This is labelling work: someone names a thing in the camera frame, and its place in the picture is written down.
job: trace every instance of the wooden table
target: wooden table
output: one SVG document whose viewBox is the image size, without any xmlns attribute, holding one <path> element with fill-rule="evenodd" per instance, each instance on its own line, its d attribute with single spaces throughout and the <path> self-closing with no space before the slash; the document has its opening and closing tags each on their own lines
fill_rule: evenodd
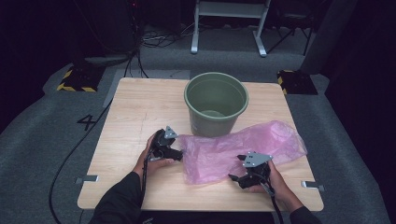
<svg viewBox="0 0 396 224">
<path fill-rule="evenodd" d="M 123 78 L 115 93 L 105 126 L 92 157 L 88 175 L 96 182 L 84 182 L 78 206 L 93 209 L 114 184 L 132 171 L 149 137 L 166 125 L 178 134 L 191 134 L 189 112 L 184 102 L 188 80 Z M 277 84 L 244 83 L 249 94 L 247 110 L 239 116 L 232 132 L 277 119 L 295 128 L 285 96 Z M 172 148 L 180 149 L 179 142 Z M 311 211 L 323 209 L 317 189 L 301 187 L 302 180 L 315 181 L 306 157 L 279 165 L 285 181 Z M 274 211 L 267 194 L 249 193 L 225 179 L 207 185 L 188 185 L 181 162 L 160 169 L 148 177 L 142 206 L 147 210 Z"/>
</svg>

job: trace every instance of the black sleeve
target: black sleeve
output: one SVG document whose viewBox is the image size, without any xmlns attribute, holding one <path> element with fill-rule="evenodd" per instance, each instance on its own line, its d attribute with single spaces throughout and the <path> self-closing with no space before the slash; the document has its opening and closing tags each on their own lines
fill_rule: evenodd
<svg viewBox="0 0 396 224">
<path fill-rule="evenodd" d="M 140 216 L 140 177 L 131 172 L 96 205 L 90 223 L 136 223 Z"/>
<path fill-rule="evenodd" d="M 321 221 L 305 206 L 292 212 L 290 214 L 290 221 L 292 224 L 321 224 Z"/>
</svg>

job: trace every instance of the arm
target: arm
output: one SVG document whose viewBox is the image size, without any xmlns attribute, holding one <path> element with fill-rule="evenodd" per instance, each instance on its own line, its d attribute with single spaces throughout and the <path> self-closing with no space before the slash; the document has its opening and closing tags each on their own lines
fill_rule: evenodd
<svg viewBox="0 0 396 224">
<path fill-rule="evenodd" d="M 140 200 L 143 164 L 153 135 L 147 142 L 146 149 L 140 154 L 136 166 L 119 183 L 109 189 L 96 205 L 90 223 L 136 223 L 140 216 Z M 159 160 L 148 163 L 148 175 L 157 169 L 172 163 L 173 160 Z"/>
<path fill-rule="evenodd" d="M 272 161 L 268 161 L 271 169 L 270 180 L 275 190 L 275 197 L 278 201 L 285 204 L 286 209 L 290 213 L 290 221 L 293 224 L 319 224 L 320 220 L 315 217 L 297 198 L 286 184 L 280 172 L 275 168 Z M 264 191 L 261 186 L 253 186 L 250 191 Z"/>
</svg>

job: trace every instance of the metal bracket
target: metal bracket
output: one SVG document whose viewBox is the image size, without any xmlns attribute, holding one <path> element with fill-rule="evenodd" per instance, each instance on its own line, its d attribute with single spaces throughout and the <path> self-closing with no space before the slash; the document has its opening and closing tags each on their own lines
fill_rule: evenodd
<svg viewBox="0 0 396 224">
<path fill-rule="evenodd" d="M 164 138 L 169 139 L 169 138 L 177 138 L 177 137 L 178 137 L 178 134 L 175 133 L 175 131 L 173 131 L 173 129 L 171 129 L 171 127 L 166 126 Z"/>
<path fill-rule="evenodd" d="M 243 165 L 246 168 L 256 167 L 267 161 L 270 161 L 272 158 L 273 157 L 269 155 L 263 155 L 257 152 L 248 152 Z"/>
<path fill-rule="evenodd" d="M 324 185 L 319 185 L 314 181 L 301 181 L 301 186 L 307 189 L 318 189 L 319 191 L 325 191 Z"/>
<path fill-rule="evenodd" d="M 98 181 L 98 179 L 99 179 L 98 175 L 85 175 L 84 177 L 78 177 L 75 183 L 80 185 L 85 181 L 96 182 Z"/>
</svg>

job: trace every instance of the hand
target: hand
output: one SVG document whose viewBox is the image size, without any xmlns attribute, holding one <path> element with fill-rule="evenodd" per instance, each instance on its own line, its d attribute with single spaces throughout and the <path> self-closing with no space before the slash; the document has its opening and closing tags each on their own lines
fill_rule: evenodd
<svg viewBox="0 0 396 224">
<path fill-rule="evenodd" d="M 153 134 L 149 139 L 148 142 L 146 144 L 146 148 L 145 150 L 142 151 L 142 153 L 139 156 L 139 159 L 137 160 L 136 166 L 134 167 L 134 169 L 132 170 L 133 172 L 137 173 L 140 176 L 140 183 L 143 177 L 143 167 L 144 167 L 144 161 L 145 158 L 147 157 L 148 153 L 149 153 L 149 148 L 152 142 L 152 139 L 154 138 Z M 149 161 L 148 162 L 148 172 L 147 175 L 152 175 L 155 173 L 155 171 L 157 171 L 159 168 L 164 167 L 166 165 L 169 165 L 171 163 L 173 163 L 174 160 L 173 159 L 160 159 L 157 161 Z"/>
<path fill-rule="evenodd" d="M 271 186 L 275 190 L 275 198 L 285 204 L 290 213 L 304 206 L 288 187 L 280 172 L 275 168 L 274 163 L 272 161 L 268 161 L 268 165 L 271 169 L 270 181 Z M 251 192 L 266 192 L 260 185 L 252 186 L 248 188 L 248 190 Z"/>
</svg>

